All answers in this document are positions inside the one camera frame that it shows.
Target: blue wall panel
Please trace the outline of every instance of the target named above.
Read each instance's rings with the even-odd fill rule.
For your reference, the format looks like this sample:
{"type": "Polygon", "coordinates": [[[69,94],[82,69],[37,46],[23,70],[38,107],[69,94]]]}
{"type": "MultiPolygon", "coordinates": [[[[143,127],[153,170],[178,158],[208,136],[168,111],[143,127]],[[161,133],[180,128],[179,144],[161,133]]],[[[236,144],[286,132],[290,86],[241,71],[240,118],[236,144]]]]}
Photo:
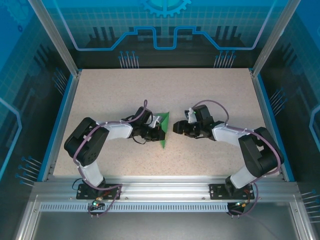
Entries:
{"type": "Polygon", "coordinates": [[[79,68],[252,67],[286,3],[44,1],[79,68]]]}
{"type": "Polygon", "coordinates": [[[70,72],[27,0],[0,0],[0,232],[13,239],[70,72]]]}
{"type": "Polygon", "coordinates": [[[261,70],[272,113],[302,192],[320,191],[320,18],[301,0],[261,70]]]}

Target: black mounting plate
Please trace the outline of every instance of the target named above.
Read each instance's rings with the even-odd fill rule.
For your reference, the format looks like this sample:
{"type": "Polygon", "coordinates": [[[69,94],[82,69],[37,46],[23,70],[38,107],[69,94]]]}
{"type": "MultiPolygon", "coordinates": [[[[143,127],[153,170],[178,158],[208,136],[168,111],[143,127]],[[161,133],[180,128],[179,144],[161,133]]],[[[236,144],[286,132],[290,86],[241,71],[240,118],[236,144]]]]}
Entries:
{"type": "Polygon", "coordinates": [[[243,188],[239,189],[234,193],[233,197],[229,196],[229,193],[226,190],[225,184],[209,184],[209,193],[211,200],[247,200],[248,195],[244,192],[248,190],[250,193],[250,200],[255,199],[255,194],[253,192],[252,185],[246,185],[243,188]]]}
{"type": "MultiPolygon", "coordinates": [[[[101,188],[110,188],[113,187],[115,185],[118,184],[108,184],[106,183],[104,186],[100,186],[101,188]]],[[[113,200],[117,194],[117,190],[119,190],[119,188],[115,188],[110,190],[107,195],[103,196],[103,200],[113,200]]],[[[76,193],[76,199],[78,200],[95,200],[97,197],[99,197],[98,195],[99,191],[93,191],[93,189],[91,187],[89,187],[87,184],[79,184],[78,186],[78,190],[76,193]]],[[[119,195],[116,197],[116,200],[120,199],[120,195],[121,193],[119,193],[119,195]]]]}

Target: blue frame edge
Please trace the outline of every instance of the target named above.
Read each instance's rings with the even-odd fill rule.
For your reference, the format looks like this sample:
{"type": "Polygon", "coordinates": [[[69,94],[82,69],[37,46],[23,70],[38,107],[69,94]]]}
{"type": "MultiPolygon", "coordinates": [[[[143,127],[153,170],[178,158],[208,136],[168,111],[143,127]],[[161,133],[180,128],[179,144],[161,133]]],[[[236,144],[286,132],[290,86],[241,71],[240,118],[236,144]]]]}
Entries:
{"type": "Polygon", "coordinates": [[[286,150],[285,150],[285,146],[284,146],[284,143],[282,142],[282,139],[281,139],[281,136],[280,136],[280,132],[279,132],[279,129],[278,129],[278,125],[276,123],[276,119],[275,119],[274,113],[272,112],[272,108],[271,108],[270,101],[269,101],[269,98],[268,98],[268,95],[267,95],[267,91],[266,91],[265,85],[264,85],[264,83],[262,81],[260,73],[257,75],[257,78],[258,78],[258,81],[259,81],[259,85],[261,87],[261,91],[262,91],[262,94],[263,94],[263,98],[264,98],[264,101],[265,101],[266,108],[268,110],[268,113],[269,113],[269,116],[270,116],[270,119],[271,119],[271,124],[272,124],[272,127],[273,127],[274,132],[275,132],[275,137],[276,137],[276,140],[278,142],[278,146],[279,146],[279,148],[282,151],[283,156],[284,156],[284,166],[285,166],[285,170],[286,170],[286,173],[287,173],[287,176],[288,176],[288,180],[290,182],[294,182],[295,181],[295,177],[294,177],[294,175],[292,173],[292,170],[291,170],[291,167],[290,167],[290,163],[289,163],[289,160],[288,160],[288,156],[287,156],[287,153],[286,153],[286,150]]]}
{"type": "Polygon", "coordinates": [[[19,111],[14,107],[14,106],[11,106],[9,103],[7,103],[3,98],[0,97],[0,104],[3,104],[10,112],[12,112],[15,117],[16,117],[16,121],[18,123],[18,129],[17,131],[15,132],[15,135],[14,135],[14,138],[12,140],[12,143],[10,145],[10,148],[5,156],[5,159],[3,161],[3,164],[0,168],[0,181],[5,173],[5,170],[7,168],[7,165],[9,163],[9,160],[11,158],[11,155],[15,149],[15,146],[17,144],[17,141],[18,141],[18,138],[20,136],[20,133],[22,131],[22,122],[21,122],[21,116],[20,116],[20,113],[19,111]]]}
{"type": "Polygon", "coordinates": [[[73,82],[73,80],[74,80],[74,76],[72,74],[70,74],[70,77],[69,77],[69,80],[68,80],[68,83],[66,85],[66,88],[65,88],[65,91],[64,91],[64,95],[63,95],[63,98],[62,98],[62,101],[61,101],[61,105],[60,105],[60,108],[59,108],[58,114],[56,116],[56,120],[55,120],[53,129],[52,129],[52,133],[51,133],[51,137],[50,137],[50,140],[49,140],[49,143],[48,143],[48,147],[46,148],[46,151],[45,151],[45,154],[44,154],[44,158],[43,158],[43,161],[42,161],[40,172],[39,172],[39,175],[37,177],[37,182],[41,182],[43,177],[44,177],[44,175],[45,175],[46,167],[47,167],[47,164],[48,164],[48,161],[49,161],[50,152],[52,151],[54,140],[55,140],[56,135],[57,135],[58,126],[60,124],[62,113],[64,111],[64,108],[65,108],[65,105],[66,105],[66,101],[67,101],[67,97],[68,97],[68,94],[69,94],[69,91],[70,91],[71,83],[73,82]]]}

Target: green cloth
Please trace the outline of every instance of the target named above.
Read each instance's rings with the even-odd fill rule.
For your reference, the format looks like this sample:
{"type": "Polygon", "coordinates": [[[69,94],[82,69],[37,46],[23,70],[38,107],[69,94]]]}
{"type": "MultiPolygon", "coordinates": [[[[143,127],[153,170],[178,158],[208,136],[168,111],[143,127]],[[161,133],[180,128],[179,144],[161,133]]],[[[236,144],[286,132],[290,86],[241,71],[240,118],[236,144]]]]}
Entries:
{"type": "MultiPolygon", "coordinates": [[[[168,124],[169,124],[169,112],[157,113],[155,115],[162,117],[161,128],[165,132],[165,137],[167,137],[168,124]]],[[[165,149],[166,140],[160,141],[161,146],[165,149]]]]}

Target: speckled tabletop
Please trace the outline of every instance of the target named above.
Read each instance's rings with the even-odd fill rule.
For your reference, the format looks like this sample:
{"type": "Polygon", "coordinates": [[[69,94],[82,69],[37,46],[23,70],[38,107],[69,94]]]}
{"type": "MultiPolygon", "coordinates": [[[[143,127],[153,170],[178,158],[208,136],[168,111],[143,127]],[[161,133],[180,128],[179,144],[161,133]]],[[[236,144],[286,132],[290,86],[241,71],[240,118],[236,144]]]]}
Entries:
{"type": "MultiPolygon", "coordinates": [[[[152,112],[170,112],[165,149],[159,142],[139,145],[132,139],[107,141],[97,160],[103,175],[208,176],[236,172],[244,165],[239,148],[172,132],[173,124],[185,119],[184,110],[204,99],[223,104],[232,126],[255,129],[265,125],[245,68],[84,69],[53,175],[79,176],[63,144],[83,118],[116,121],[135,114],[144,99],[152,112]]],[[[218,106],[207,106],[215,121],[226,119],[218,106]]]]}

